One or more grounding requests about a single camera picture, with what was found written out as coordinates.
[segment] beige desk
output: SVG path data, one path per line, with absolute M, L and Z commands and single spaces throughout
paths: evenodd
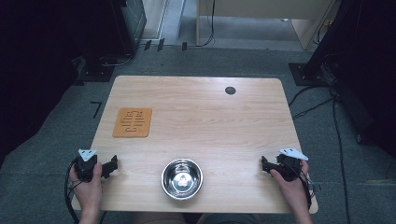
M 197 1 L 196 44 L 200 45 L 200 17 L 211 16 L 214 0 Z M 216 0 L 215 16 L 292 19 L 303 49 L 307 49 L 335 0 Z
M 230 86 L 234 95 L 225 92 Z M 112 137 L 122 107 L 152 108 L 148 137 Z M 261 166 L 262 155 L 275 162 L 284 147 L 300 144 L 278 79 L 117 77 L 92 143 L 100 162 L 119 158 L 119 169 L 104 180 L 102 209 L 288 213 Z M 196 161 L 204 173 L 201 190 L 182 202 L 161 186 L 163 168 L 177 158 Z M 78 209 L 77 200 L 73 205 Z

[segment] stainless steel bowl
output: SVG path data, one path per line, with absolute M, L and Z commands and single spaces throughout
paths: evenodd
M 188 200 L 201 188 L 202 181 L 202 170 L 194 161 L 177 159 L 163 169 L 161 183 L 171 198 Z

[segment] floor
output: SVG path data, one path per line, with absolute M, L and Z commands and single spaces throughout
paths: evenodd
M 196 1 L 186 0 L 144 0 L 148 26 L 142 41 L 154 43 L 164 38 L 165 45 L 196 46 Z M 211 34 L 211 18 L 201 17 L 200 44 L 204 44 Z M 148 35 L 157 30 L 156 35 Z M 325 27 L 320 35 L 325 34 Z M 314 42 L 308 51 L 315 51 Z M 303 50 L 297 34 L 287 19 L 252 19 L 252 18 L 214 18 L 214 38 L 207 48 L 223 49 L 269 49 L 269 50 Z

